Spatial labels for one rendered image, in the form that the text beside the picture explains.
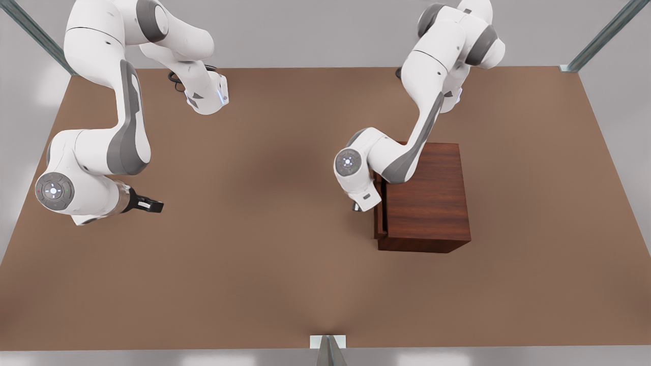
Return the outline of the silver frame post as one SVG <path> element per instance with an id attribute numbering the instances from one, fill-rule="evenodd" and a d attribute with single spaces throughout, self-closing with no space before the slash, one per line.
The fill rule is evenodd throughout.
<path id="1" fill-rule="evenodd" d="M 63 49 L 47 32 L 42 30 L 39 24 L 15 0 L 0 0 L 0 9 L 4 10 L 11 19 L 30 35 L 63 69 L 69 72 L 71 76 L 77 76 L 77 73 L 65 59 Z"/>
<path id="2" fill-rule="evenodd" d="M 345 335 L 311 335 L 310 348 L 318 348 L 316 366 L 348 366 L 341 351 Z"/>
<path id="3" fill-rule="evenodd" d="M 593 37 L 567 65 L 560 65 L 563 73 L 577 73 L 592 60 L 604 46 L 641 12 L 651 0 L 629 0 L 626 5 Z"/>

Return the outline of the dark wooden cabinet box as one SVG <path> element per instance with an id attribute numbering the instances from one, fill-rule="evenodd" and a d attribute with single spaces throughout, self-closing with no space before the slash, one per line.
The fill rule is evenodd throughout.
<path id="1" fill-rule="evenodd" d="M 470 242 L 458 144 L 426 143 L 414 175 L 401 185 L 386 181 L 386 192 L 388 234 L 379 250 L 449 253 Z"/>

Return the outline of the dark wooden drawer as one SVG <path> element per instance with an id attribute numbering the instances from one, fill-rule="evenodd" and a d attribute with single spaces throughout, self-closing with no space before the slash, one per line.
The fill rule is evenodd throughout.
<path id="1" fill-rule="evenodd" d="M 373 183 L 381 198 L 381 202 L 374 207 L 374 238 L 377 239 L 377 241 L 381 241 L 381 239 L 384 239 L 388 234 L 385 223 L 387 195 L 386 181 L 384 181 L 380 174 L 373 172 Z"/>

